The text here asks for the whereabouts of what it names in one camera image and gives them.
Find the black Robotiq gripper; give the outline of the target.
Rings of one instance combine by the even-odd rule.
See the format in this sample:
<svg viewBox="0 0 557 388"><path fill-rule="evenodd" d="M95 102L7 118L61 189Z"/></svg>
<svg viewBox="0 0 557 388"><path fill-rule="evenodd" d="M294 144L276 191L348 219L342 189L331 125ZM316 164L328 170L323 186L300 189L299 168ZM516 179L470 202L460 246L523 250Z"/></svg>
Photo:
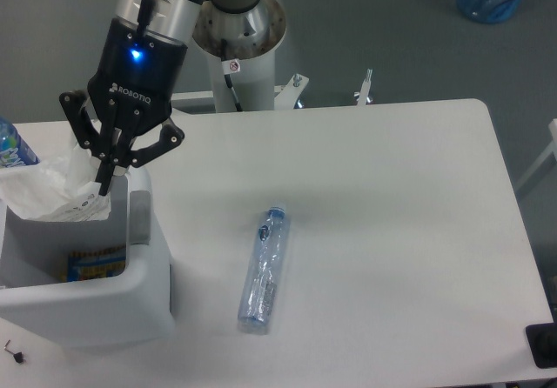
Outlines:
<svg viewBox="0 0 557 388"><path fill-rule="evenodd" d="M98 161L95 181L100 184L100 196L108 195L113 176L120 174L117 169L142 167L185 140L185 133L169 117L171 95L186 52L185 44L150 31L138 37L134 24L115 17L97 72L87 85L101 123L100 131L88 115L89 97L84 90L67 91L59 96L78 144ZM157 142L132 149L136 136L162 122ZM122 132L114 146L115 128Z"/></svg>

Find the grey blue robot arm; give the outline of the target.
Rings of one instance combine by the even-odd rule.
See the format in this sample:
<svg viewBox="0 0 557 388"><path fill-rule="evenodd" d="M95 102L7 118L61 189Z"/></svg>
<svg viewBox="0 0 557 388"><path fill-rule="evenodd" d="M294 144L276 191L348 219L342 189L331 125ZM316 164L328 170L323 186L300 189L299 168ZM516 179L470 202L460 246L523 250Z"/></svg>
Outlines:
<svg viewBox="0 0 557 388"><path fill-rule="evenodd" d="M229 13L259 0L211 0ZM96 73L59 101L78 144L91 153L98 193L115 176L177 148L171 96L205 0L118 0Z"/></svg>

